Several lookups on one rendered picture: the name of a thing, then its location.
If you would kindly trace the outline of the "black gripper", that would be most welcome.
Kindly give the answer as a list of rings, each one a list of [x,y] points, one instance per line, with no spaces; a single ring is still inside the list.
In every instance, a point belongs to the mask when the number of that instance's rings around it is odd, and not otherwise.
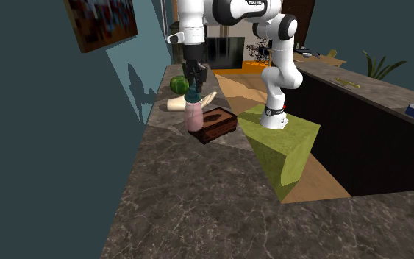
[[[204,47],[202,44],[182,46],[184,63],[182,70],[184,77],[187,79],[189,86],[195,81],[196,73],[196,90],[202,92],[202,86],[207,79],[207,67],[200,64]]]

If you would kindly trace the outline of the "green watermelon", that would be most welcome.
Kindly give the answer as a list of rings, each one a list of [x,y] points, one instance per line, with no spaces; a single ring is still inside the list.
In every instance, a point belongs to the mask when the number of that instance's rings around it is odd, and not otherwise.
[[[178,75],[171,78],[169,86],[174,93],[184,95],[189,89],[189,82],[183,75]]]

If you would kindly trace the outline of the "black television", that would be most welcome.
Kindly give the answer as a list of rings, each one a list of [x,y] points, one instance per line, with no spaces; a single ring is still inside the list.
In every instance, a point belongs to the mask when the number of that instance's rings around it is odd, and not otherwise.
[[[207,63],[213,69],[242,69],[244,37],[206,38]]]

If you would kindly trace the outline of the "pink bottle with teal cap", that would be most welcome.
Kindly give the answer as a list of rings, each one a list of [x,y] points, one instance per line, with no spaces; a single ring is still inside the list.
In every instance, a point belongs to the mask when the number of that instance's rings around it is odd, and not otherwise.
[[[195,85],[189,87],[185,94],[185,127],[189,132],[198,132],[204,123],[204,117],[201,107],[201,94],[197,91]]]

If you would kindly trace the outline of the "brown wooden tissue box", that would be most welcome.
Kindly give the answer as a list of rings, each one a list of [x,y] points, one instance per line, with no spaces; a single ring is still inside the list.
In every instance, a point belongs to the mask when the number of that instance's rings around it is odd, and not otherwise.
[[[209,143],[237,129],[238,117],[222,107],[203,112],[203,116],[203,127],[197,132],[190,132],[202,144]]]

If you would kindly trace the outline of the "green robot stand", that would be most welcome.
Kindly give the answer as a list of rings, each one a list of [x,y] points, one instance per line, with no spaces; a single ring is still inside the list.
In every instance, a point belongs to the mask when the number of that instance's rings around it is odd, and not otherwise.
[[[284,129],[267,129],[260,125],[262,111],[262,104],[250,108],[238,115],[238,122],[282,201],[299,182],[320,125],[288,114]]]

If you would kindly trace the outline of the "dark brown door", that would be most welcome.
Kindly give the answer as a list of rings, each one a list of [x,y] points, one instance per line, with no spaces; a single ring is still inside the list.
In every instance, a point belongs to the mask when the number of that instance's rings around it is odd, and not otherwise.
[[[298,21],[296,46],[304,46],[314,7],[315,0],[282,0],[282,13],[294,15]]]

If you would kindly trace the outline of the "wooden table with clutter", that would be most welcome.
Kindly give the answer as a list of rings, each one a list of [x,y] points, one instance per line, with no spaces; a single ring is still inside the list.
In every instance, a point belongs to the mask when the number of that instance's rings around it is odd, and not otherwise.
[[[343,60],[317,54],[308,49],[295,49],[293,47],[293,41],[289,40],[286,42],[275,43],[272,48],[260,47],[259,53],[269,58],[270,65],[283,69],[294,67],[295,62],[319,62],[337,67],[345,63]]]

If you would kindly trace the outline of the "yellow-green pen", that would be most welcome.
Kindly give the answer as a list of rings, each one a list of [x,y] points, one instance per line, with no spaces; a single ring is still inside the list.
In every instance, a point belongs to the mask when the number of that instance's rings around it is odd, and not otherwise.
[[[353,87],[355,87],[355,88],[360,88],[360,86],[359,86],[358,84],[355,84],[355,83],[353,83],[353,82],[346,81],[346,80],[341,79],[341,78],[338,78],[338,77],[336,77],[336,78],[335,78],[335,80],[336,80],[337,82],[339,82],[339,83],[343,84],[343,85],[350,85],[350,86],[353,86]]]

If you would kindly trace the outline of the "green potted plant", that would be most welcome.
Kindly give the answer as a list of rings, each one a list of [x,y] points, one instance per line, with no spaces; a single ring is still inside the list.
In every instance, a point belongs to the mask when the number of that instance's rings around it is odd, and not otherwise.
[[[365,55],[367,61],[366,76],[377,80],[384,79],[391,71],[407,63],[407,61],[402,60],[394,64],[384,65],[386,56],[384,56],[379,62],[377,62],[375,57],[371,58],[370,55],[364,50],[363,54]]]

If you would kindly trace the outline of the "colourful wall picture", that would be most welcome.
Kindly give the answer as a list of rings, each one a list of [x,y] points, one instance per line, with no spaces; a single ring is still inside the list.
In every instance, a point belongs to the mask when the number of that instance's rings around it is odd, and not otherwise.
[[[82,53],[138,34],[132,0],[63,0],[63,3]]]

